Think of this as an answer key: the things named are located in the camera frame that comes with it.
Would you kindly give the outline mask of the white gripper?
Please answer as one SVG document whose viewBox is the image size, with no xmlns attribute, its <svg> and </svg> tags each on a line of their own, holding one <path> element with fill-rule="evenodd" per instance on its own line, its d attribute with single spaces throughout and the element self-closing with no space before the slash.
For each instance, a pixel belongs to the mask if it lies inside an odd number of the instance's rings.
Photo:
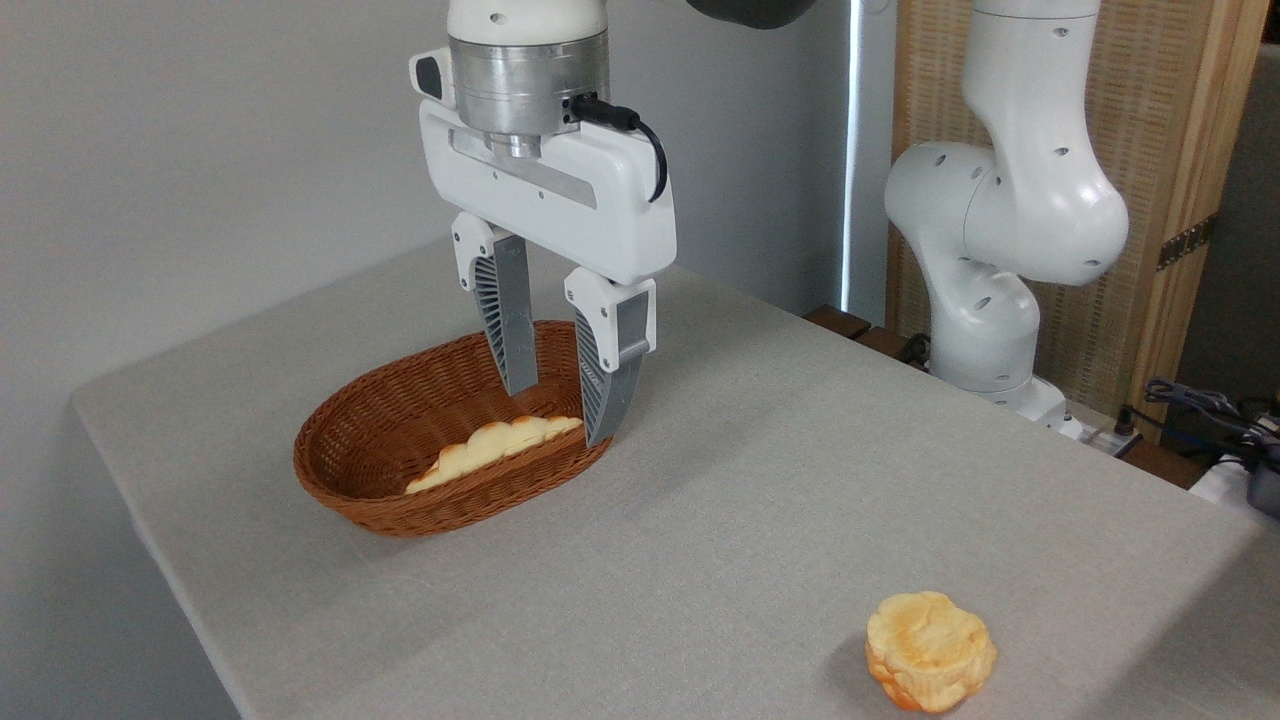
<svg viewBox="0 0 1280 720">
<path fill-rule="evenodd" d="M 650 200 L 654 147 L 644 135 L 581 124 L 545 137 L 539 158 L 516 159 L 494 154 L 433 99 L 420 102 L 419 119 L 436 192 L 465 210 L 451 227 L 460 286 L 474 296 L 508 395 L 539 382 L 524 238 L 580 265 L 564 295 L 575 310 L 586 445 L 604 443 L 657 348 L 657 283 L 646 278 L 677 251 L 675 188 Z"/>
</svg>

